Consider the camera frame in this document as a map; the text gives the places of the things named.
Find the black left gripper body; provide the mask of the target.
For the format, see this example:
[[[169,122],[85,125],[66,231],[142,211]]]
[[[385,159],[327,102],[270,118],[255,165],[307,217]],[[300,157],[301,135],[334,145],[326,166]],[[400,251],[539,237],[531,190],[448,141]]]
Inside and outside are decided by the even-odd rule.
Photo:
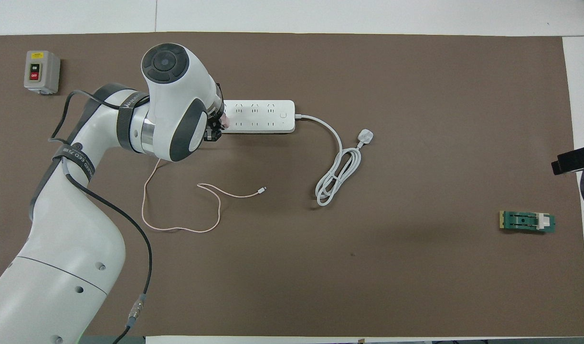
[[[203,135],[204,141],[217,141],[225,129],[225,104],[223,101],[220,84],[216,84],[217,96],[213,102],[213,109],[207,111],[206,131]]]

